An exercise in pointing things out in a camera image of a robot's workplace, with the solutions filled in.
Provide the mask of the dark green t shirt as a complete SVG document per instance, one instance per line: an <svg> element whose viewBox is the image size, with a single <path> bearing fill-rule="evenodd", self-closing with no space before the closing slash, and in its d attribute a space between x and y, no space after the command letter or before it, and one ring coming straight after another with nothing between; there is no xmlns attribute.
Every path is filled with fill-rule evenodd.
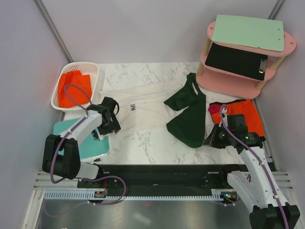
<svg viewBox="0 0 305 229"><path fill-rule="evenodd" d="M205 137L206 95L197 84L196 74L188 74L185 85L164 104L174 111L183 110L166 124L168 132L188 147L201 147Z"/></svg>

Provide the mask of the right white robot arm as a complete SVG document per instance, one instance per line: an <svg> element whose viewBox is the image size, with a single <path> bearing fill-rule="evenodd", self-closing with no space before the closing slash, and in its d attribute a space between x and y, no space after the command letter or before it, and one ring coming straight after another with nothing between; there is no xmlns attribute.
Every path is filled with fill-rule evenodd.
<svg viewBox="0 0 305 229"><path fill-rule="evenodd" d="M225 171L218 176L222 187L232 187L249 210L254 229L293 229L299 218L297 205L290 205L268 165L263 142L255 132L249 132L244 115L220 114L203 144L224 149L232 146L244 161L249 177L243 172Z"/></svg>

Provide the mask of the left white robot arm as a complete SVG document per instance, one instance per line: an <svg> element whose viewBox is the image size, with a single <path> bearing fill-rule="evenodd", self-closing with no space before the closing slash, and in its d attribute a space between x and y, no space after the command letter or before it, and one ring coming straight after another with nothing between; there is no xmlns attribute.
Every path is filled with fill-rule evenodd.
<svg viewBox="0 0 305 229"><path fill-rule="evenodd" d="M81 162L79 146L95 130L97 136L118 133L121 126L116 118L119 104L105 97L101 104L85 108L85 115L59 135L50 134L45 140L42 170L50 174L51 182L81 178L93 187L101 187L105 177L95 164Z"/></svg>

